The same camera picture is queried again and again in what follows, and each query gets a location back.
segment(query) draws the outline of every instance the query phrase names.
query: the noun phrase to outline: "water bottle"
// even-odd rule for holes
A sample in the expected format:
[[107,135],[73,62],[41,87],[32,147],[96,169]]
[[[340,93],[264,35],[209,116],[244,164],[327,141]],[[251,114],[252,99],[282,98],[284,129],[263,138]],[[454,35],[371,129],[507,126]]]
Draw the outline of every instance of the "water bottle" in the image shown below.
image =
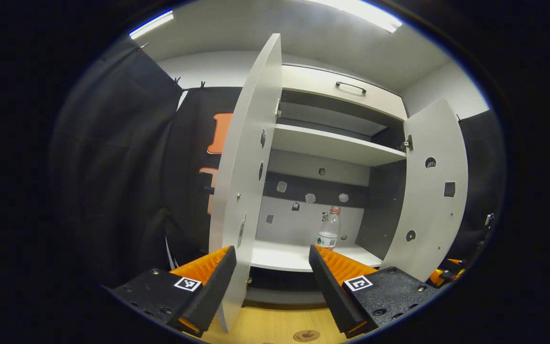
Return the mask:
[[315,244],[334,250],[334,245],[337,243],[338,235],[341,233],[341,220],[338,215],[341,213],[341,208],[335,205],[330,208],[328,220],[321,223],[319,227],[318,237]]

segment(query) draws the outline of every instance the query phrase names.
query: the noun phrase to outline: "cabinet shelf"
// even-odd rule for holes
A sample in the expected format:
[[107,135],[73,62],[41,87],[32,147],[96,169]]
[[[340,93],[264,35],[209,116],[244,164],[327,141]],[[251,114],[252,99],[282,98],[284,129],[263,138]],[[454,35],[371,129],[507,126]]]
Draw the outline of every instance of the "cabinet shelf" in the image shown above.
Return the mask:
[[[334,252],[376,268],[381,266],[381,259],[360,246],[336,247]],[[312,272],[309,265],[309,245],[282,244],[256,240],[252,254],[251,266],[271,270]]]
[[272,148],[364,166],[379,166],[406,159],[403,152],[379,144],[286,124],[275,124]]

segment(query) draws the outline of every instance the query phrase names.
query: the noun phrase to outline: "open cabinet door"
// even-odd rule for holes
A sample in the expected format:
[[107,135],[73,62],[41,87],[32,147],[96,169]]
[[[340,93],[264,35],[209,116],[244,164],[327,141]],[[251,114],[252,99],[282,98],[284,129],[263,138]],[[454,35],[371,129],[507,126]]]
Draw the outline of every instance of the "open cabinet door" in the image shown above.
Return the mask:
[[215,188],[209,251],[235,246],[236,268],[218,309],[228,332],[245,299],[277,105],[281,97],[281,41],[273,33],[258,55],[235,105]]
[[404,121],[406,187],[402,212],[381,268],[425,281],[443,261],[464,215],[468,164],[455,113],[443,98]]

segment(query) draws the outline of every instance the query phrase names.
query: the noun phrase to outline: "drawer handle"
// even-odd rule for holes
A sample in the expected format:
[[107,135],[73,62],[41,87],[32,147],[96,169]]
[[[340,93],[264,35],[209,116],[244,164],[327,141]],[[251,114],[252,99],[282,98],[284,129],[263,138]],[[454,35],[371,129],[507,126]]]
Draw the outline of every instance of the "drawer handle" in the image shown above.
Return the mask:
[[359,88],[359,89],[362,90],[362,93],[366,93],[366,90],[363,89],[363,88],[360,87],[360,86],[356,86],[356,85],[352,85],[352,84],[348,84],[348,83],[342,83],[341,81],[337,81],[337,83],[336,83],[337,87],[338,87],[339,85],[341,85],[341,84],[343,84],[343,85],[348,85],[348,86],[355,87],[355,88]]

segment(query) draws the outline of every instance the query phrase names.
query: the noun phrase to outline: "fluorescent light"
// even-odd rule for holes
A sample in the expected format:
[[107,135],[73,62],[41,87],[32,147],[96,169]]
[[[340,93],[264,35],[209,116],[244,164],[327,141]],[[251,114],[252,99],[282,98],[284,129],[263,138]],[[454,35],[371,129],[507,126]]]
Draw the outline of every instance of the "fluorescent light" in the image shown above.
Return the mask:
[[307,0],[317,2],[326,6],[334,7],[341,11],[360,17],[367,22],[371,22],[389,33],[393,33],[402,25],[402,22],[395,16],[382,9],[363,2],[361,0]]
[[135,39],[137,37],[140,37],[144,33],[155,29],[162,24],[165,24],[166,22],[173,19],[173,11],[168,11],[167,13],[161,14],[158,17],[150,20],[146,24],[143,24],[142,26],[139,26],[135,31],[129,33],[129,36],[131,36],[132,39]]

